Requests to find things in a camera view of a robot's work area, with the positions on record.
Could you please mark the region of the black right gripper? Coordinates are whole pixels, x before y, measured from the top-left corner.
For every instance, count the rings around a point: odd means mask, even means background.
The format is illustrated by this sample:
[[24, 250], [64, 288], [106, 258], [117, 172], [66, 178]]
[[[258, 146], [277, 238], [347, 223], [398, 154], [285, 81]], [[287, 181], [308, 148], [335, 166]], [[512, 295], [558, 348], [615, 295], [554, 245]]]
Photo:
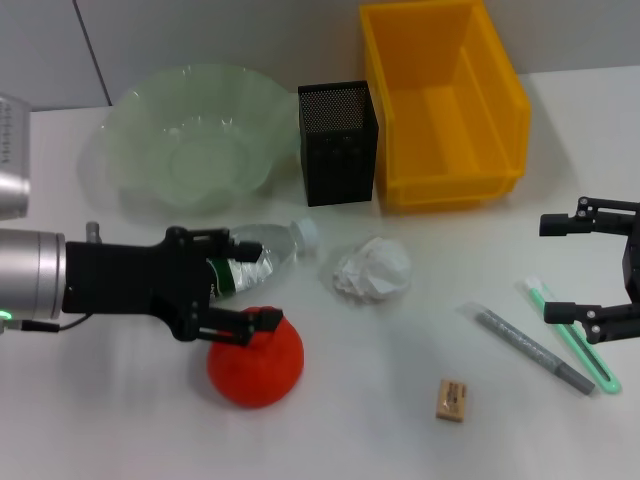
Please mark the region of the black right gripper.
[[639, 237], [631, 236], [639, 224], [639, 203], [580, 197], [576, 213], [543, 214], [539, 235], [603, 233], [628, 237], [622, 258], [625, 290], [631, 304], [602, 307], [571, 302], [546, 302], [544, 322], [572, 325], [579, 322], [587, 342], [598, 344], [639, 337]]

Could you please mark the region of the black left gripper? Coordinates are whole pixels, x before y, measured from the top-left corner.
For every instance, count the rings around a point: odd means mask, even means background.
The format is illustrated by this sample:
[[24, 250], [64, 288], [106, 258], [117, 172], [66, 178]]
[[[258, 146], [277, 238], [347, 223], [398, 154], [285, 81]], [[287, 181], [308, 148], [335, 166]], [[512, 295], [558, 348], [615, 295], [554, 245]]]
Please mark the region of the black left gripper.
[[262, 253], [260, 242], [234, 239], [226, 228], [190, 232], [171, 227], [152, 246], [68, 242], [62, 311], [152, 316], [182, 342], [200, 339], [246, 347], [256, 333], [275, 332], [283, 312], [212, 308], [206, 316], [205, 257], [257, 262]]

